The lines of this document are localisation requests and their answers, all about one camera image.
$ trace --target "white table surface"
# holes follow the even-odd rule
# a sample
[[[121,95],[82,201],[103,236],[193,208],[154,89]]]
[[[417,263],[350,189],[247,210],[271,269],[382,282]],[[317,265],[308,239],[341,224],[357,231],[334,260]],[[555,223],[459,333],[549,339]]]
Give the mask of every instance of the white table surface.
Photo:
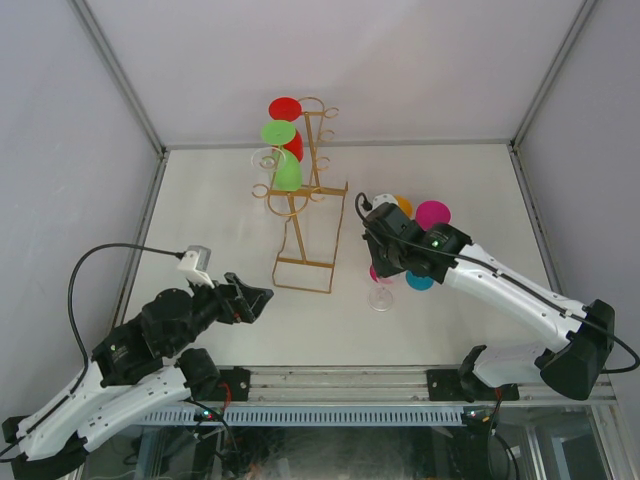
[[[383,192],[403,195],[414,208],[425,200],[444,202],[453,225],[501,262],[548,285],[505,145],[322,148],[321,154],[331,158],[329,171],[321,174],[323,185],[341,188],[349,181],[331,295],[272,286],[283,221],[251,195],[253,184],[266,181],[249,163],[252,152],[172,151],[146,242],[175,250],[208,246],[212,278],[221,280],[232,271],[249,285],[274,289],[255,324],[213,324],[200,335],[195,345],[206,347],[217,364],[457,364],[477,344],[535,340],[515,320],[463,292],[440,285],[417,292],[404,277],[389,286],[391,310],[376,312],[367,303],[371,260],[353,208],[361,190],[370,198]],[[330,224],[339,209],[332,201],[309,206],[313,210],[303,231],[312,234],[312,250],[313,245],[321,250],[322,232],[328,232],[327,244],[335,233]],[[161,290],[186,286],[175,267],[170,258],[143,254],[127,318]]]

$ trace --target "red cup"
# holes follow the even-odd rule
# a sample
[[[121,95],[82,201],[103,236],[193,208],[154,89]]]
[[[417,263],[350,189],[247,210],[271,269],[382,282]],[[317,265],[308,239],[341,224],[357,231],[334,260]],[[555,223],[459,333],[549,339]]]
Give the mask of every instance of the red cup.
[[[293,122],[302,115],[302,105],[295,98],[280,97],[276,98],[269,105],[269,115],[274,120],[286,120]]]
[[[296,130],[296,136],[293,137],[293,140],[284,145],[282,148],[284,148],[285,150],[289,150],[295,155],[298,161],[301,162],[302,158],[304,157],[304,143],[302,143],[302,135],[300,135],[300,132]]]

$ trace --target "gray wall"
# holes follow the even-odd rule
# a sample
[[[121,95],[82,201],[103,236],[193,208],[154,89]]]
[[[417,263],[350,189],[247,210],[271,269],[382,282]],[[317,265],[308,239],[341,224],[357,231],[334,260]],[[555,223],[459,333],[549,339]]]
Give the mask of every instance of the gray wall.
[[[616,308],[640,351],[640,2],[604,0],[522,149],[570,295]],[[630,358],[616,348],[609,366]],[[640,373],[612,376],[640,442]]]
[[[134,238],[155,159],[65,1],[0,2],[0,45],[4,419],[41,407],[80,369],[69,274],[92,246]],[[79,276],[88,348],[106,331],[125,258],[101,253]]]

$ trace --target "wine glass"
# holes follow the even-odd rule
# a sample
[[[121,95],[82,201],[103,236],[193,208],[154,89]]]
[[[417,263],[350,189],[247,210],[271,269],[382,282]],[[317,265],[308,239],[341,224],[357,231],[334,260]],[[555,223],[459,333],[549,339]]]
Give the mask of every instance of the wine glass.
[[[385,287],[393,283],[391,278],[378,277],[373,265],[369,267],[369,275],[376,286],[369,290],[369,306],[377,312],[386,312],[393,305],[393,294]]]

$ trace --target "glass panel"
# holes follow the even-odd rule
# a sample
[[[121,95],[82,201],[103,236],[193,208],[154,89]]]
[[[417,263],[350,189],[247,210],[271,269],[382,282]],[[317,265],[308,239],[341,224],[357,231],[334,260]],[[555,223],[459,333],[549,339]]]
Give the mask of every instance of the glass panel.
[[[214,427],[130,427],[82,478],[608,478],[587,409],[503,407],[487,443],[492,410],[467,408],[464,427],[235,427],[237,453]]]

